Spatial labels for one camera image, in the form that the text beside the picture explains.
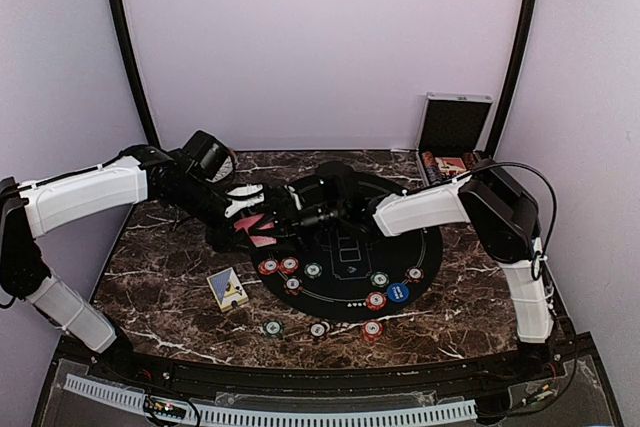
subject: open case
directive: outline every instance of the open case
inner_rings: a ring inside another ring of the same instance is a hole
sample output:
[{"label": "open case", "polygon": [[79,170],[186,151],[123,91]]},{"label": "open case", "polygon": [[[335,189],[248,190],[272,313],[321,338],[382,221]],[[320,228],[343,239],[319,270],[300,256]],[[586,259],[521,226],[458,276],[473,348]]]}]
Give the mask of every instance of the open case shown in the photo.
[{"label": "open case", "polygon": [[492,102],[488,95],[427,94],[416,145],[425,183],[465,172],[485,156],[478,150],[478,140]]}]

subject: blue poker chip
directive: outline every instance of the blue poker chip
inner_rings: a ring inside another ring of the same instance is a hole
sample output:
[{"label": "blue poker chip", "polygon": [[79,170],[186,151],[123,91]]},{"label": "blue poker chip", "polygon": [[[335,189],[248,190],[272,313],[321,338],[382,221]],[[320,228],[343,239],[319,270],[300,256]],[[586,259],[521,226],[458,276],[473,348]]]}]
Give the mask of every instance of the blue poker chip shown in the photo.
[{"label": "blue poker chip", "polygon": [[387,297],[391,302],[406,302],[409,299],[409,288],[404,284],[391,284],[387,289]]}]

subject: red poker chip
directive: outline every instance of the red poker chip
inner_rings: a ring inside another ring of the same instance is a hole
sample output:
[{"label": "red poker chip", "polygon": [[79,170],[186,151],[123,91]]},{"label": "red poker chip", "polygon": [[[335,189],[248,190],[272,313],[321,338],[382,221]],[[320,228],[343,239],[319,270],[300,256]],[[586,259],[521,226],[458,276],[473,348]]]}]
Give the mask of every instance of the red poker chip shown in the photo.
[{"label": "red poker chip", "polygon": [[367,308],[369,310],[380,310],[387,304],[387,298],[381,292],[371,292],[367,296]]},{"label": "red poker chip", "polygon": [[369,320],[362,326],[362,338],[367,342],[376,342],[383,332],[384,328],[377,320]]},{"label": "red poker chip", "polygon": [[300,267],[300,262],[295,257],[287,257],[280,261],[280,272],[283,274],[293,274]]},{"label": "red poker chip", "polygon": [[275,274],[278,271],[278,261],[274,259],[263,260],[258,265],[258,271],[262,275]]}]

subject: black metal frame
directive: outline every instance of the black metal frame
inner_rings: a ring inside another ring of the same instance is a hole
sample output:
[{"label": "black metal frame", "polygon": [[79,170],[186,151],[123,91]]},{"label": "black metal frame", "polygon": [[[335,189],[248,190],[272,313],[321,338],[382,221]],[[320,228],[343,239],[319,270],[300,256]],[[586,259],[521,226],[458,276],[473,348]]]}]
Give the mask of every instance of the black metal frame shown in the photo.
[{"label": "black metal frame", "polygon": [[[563,361],[572,359],[573,339],[558,341],[557,352]],[[591,355],[603,383],[614,425],[623,426],[618,405],[606,376],[600,355],[590,333],[576,337],[577,355]],[[92,353],[81,342],[62,337],[38,401],[33,427],[39,427],[44,415],[51,383],[60,359],[89,366],[89,375],[122,382],[101,364],[92,363]],[[397,368],[358,370],[280,370],[247,367],[228,367],[198,362],[175,361],[145,354],[134,354],[134,362],[148,370],[160,388],[177,394],[201,399],[214,399],[218,393],[259,394],[282,397],[379,396],[410,392],[435,391],[438,398],[462,396],[487,403],[501,398],[519,380],[494,379],[479,372],[495,372],[513,361],[515,351],[466,360],[411,365]],[[158,395],[166,391],[154,391]]]},{"label": "black metal frame", "polygon": [[144,135],[149,145],[160,147],[160,139],[158,138],[158,132],[151,117],[151,110],[147,103],[142,80],[140,79],[140,72],[138,71],[136,56],[133,52],[133,44],[131,43],[131,35],[129,34],[129,27],[127,26],[124,4],[122,0],[109,0],[109,5],[111,6],[113,26],[115,27],[118,43],[120,44],[122,63],[127,72],[129,87],[131,88],[131,94],[136,104],[136,110],[138,111],[138,117],[140,118]]},{"label": "black metal frame", "polygon": [[496,107],[496,115],[493,119],[491,132],[489,132],[489,139],[485,147],[485,152],[491,157],[495,155],[496,149],[498,148],[498,143],[500,142],[500,137],[502,136],[502,131],[504,130],[504,125],[509,115],[509,109],[511,108],[511,102],[513,101],[513,95],[516,91],[524,53],[527,48],[527,40],[529,39],[529,30],[531,28],[535,3],[536,0],[522,0],[509,66],[507,67],[500,100],[498,100],[498,107]]}]

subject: brown marble surface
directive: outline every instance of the brown marble surface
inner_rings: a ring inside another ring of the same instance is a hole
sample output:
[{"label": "brown marble surface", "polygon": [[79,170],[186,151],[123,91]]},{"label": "brown marble surface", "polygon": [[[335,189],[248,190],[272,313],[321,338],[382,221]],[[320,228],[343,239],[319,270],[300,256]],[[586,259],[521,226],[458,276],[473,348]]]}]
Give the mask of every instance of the brown marble surface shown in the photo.
[{"label": "brown marble surface", "polygon": [[[409,153],[260,152],[239,155],[239,182],[284,183],[327,160],[421,185]],[[158,203],[136,208],[98,286],[95,304],[118,322],[139,352],[207,363],[271,368],[363,368],[477,357],[515,348],[515,313],[502,272],[484,254],[470,226],[442,228],[444,261],[429,291],[383,319],[374,344],[358,324],[334,324],[311,341],[313,318],[294,311],[262,285],[248,255],[216,254],[204,227]],[[221,313],[206,278],[233,267],[249,302]],[[282,340],[262,334],[267,320],[285,326]]]}]

